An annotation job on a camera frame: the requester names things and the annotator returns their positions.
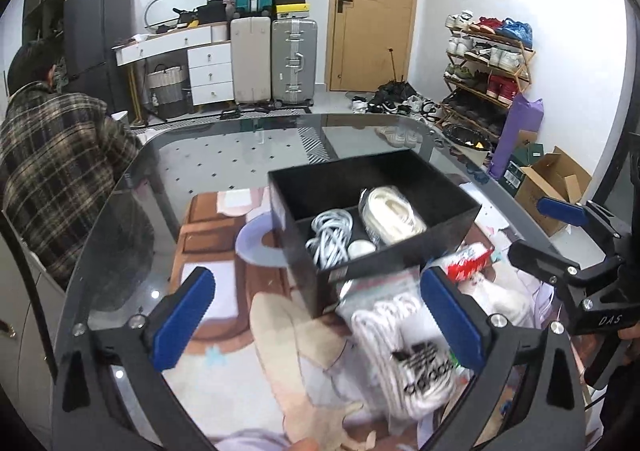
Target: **green box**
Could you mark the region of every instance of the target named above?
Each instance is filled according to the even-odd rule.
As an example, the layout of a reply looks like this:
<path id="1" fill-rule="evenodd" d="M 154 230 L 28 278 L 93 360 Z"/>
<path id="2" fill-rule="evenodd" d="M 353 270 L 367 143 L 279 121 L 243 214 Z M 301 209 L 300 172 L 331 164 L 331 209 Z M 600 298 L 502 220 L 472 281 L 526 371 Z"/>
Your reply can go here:
<path id="1" fill-rule="evenodd" d="M 507 169 L 504 171 L 498 183 L 504 187 L 511 196 L 515 197 L 518 189 L 525 179 L 525 174 L 520 168 L 532 166 L 545 154 L 542 144 L 531 142 L 526 146 L 516 148 L 511 154 Z"/>

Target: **silver suitcase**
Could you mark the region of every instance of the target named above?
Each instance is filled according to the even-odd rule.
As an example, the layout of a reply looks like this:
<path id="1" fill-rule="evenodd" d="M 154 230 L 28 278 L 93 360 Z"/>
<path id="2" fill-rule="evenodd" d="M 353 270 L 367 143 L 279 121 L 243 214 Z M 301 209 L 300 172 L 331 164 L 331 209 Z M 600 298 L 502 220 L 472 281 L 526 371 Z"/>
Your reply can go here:
<path id="1" fill-rule="evenodd" d="M 271 18 L 231 22 L 231 72 L 234 99 L 257 103 L 271 99 Z"/>
<path id="2" fill-rule="evenodd" d="M 318 24 L 313 20 L 276 20 L 271 27 L 271 86 L 276 108 L 282 104 L 312 106 Z"/>

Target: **screw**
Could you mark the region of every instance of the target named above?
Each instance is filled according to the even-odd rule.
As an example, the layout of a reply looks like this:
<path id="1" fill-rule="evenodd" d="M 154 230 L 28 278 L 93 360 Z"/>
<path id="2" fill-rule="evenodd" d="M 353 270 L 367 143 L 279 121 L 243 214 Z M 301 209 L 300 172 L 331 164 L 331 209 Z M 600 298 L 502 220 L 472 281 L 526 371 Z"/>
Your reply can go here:
<path id="1" fill-rule="evenodd" d="M 86 332 L 86 326 L 84 326 L 82 323 L 75 324 L 74 327 L 71 329 L 71 333 L 74 335 L 74 337 L 81 336 L 85 332 Z"/>
<path id="2" fill-rule="evenodd" d="M 142 328 L 146 323 L 146 317 L 142 314 L 135 314 L 129 318 L 129 328 Z"/>
<path id="3" fill-rule="evenodd" d="M 507 326 L 507 318 L 502 314 L 494 314 L 491 316 L 491 324 L 496 328 L 504 328 Z"/>
<path id="4" fill-rule="evenodd" d="M 561 322 L 552 321 L 550 326 L 551 326 L 551 332 L 553 332 L 554 334 L 561 335 L 562 333 L 564 333 L 564 327 L 562 326 Z"/>

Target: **wooden door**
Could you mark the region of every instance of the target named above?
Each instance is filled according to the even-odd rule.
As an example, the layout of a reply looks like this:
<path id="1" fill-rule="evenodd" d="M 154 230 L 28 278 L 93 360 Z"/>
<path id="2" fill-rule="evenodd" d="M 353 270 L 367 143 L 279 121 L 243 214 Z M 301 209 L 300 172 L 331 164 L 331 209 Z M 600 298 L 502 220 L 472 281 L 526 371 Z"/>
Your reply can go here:
<path id="1" fill-rule="evenodd" d="M 414 0 L 334 1 L 331 90 L 374 91 L 406 76 Z"/>

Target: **black refrigerator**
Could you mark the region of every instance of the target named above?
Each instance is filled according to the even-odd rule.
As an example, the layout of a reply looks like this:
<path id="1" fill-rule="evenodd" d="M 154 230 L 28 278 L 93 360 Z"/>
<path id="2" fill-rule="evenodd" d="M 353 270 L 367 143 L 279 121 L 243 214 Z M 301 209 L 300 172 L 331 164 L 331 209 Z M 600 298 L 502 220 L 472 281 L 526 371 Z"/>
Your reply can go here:
<path id="1" fill-rule="evenodd" d="M 112 50 L 133 34 L 132 9 L 132 0 L 65 2 L 65 91 L 105 101 L 110 114 L 133 109 L 126 70 Z"/>

